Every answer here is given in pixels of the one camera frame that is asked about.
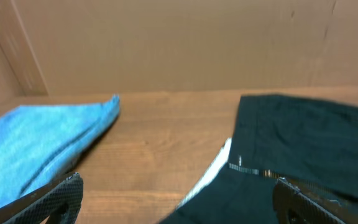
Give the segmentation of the black shorts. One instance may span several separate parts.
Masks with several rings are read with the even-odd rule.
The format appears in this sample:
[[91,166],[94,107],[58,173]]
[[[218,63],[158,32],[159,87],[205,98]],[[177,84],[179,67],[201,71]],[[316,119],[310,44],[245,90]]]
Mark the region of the black shorts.
[[276,223],[273,175],[294,178],[358,214],[358,107],[243,96],[228,160],[165,223]]

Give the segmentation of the folded blue denim cloth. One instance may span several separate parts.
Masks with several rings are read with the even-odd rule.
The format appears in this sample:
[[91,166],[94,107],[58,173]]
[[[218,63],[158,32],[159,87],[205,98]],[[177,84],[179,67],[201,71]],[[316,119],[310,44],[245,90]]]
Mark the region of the folded blue denim cloth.
[[113,124],[119,96],[83,105],[21,105],[0,117],[0,208],[66,172]]

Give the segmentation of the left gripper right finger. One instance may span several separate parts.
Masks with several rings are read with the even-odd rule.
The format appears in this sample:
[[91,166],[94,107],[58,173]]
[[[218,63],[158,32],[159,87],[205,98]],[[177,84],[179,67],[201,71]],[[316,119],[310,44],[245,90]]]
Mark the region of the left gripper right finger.
[[307,185],[284,177],[277,179],[272,203],[279,224],[358,224],[349,202],[326,199]]

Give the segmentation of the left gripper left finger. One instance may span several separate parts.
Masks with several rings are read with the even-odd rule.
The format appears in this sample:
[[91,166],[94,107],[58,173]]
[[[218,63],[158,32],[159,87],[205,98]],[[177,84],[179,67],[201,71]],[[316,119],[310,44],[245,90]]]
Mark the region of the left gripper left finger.
[[0,223],[74,224],[82,199],[83,179],[71,172],[0,208]]

